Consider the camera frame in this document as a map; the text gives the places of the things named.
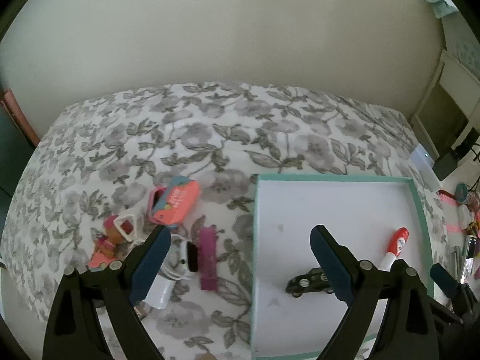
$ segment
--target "white wall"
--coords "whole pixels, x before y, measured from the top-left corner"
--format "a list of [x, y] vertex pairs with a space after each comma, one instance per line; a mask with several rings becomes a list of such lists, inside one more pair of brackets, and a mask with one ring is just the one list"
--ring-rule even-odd
[[145, 85], [321, 89], [409, 116], [443, 33], [424, 0], [30, 0], [0, 78], [43, 135], [68, 104]]

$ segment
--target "white tray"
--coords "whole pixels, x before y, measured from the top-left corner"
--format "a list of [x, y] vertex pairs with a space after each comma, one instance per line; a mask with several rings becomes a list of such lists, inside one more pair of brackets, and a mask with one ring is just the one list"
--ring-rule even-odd
[[[325, 225], [357, 259], [378, 265], [393, 233], [409, 230], [400, 258], [414, 267], [433, 295], [428, 272], [430, 238], [421, 202], [409, 178], [348, 175], [260, 175], [254, 222], [253, 358], [317, 357], [347, 306], [327, 293], [294, 298], [287, 282], [318, 267], [310, 231]], [[380, 327], [386, 300], [378, 303], [367, 332]]]

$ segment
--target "bed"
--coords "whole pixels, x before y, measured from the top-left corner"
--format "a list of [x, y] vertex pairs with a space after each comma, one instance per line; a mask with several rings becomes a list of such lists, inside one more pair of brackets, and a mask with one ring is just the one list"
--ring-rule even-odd
[[[18, 183], [0, 252], [21, 296], [47, 320], [67, 266], [84, 270], [102, 221], [146, 206], [176, 175], [199, 181], [200, 202], [176, 231], [216, 225], [219, 289], [180, 281], [166, 310], [143, 304], [147, 332], [166, 359], [250, 358], [253, 201], [260, 173], [413, 178], [434, 263], [448, 268], [440, 199], [409, 160], [418, 144], [397, 111], [304, 88], [190, 83], [122, 91], [69, 106]], [[98, 309], [116, 359], [122, 351]]]

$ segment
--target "teal towel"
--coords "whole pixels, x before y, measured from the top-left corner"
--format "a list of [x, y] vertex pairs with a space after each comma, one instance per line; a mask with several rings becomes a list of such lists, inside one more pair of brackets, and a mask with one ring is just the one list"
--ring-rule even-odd
[[453, 12], [458, 12], [455, 5], [447, 3], [445, 0], [427, 0], [432, 5], [433, 11], [437, 19], [441, 19], [444, 16], [450, 15]]

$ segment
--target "toy car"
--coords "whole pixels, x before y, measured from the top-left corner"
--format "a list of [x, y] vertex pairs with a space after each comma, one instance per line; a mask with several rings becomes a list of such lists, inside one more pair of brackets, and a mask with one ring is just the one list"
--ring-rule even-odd
[[306, 292], [321, 292], [333, 294], [333, 289], [328, 282], [322, 268], [313, 268], [307, 274], [301, 274], [291, 279], [285, 288], [285, 292], [294, 298], [301, 297]]

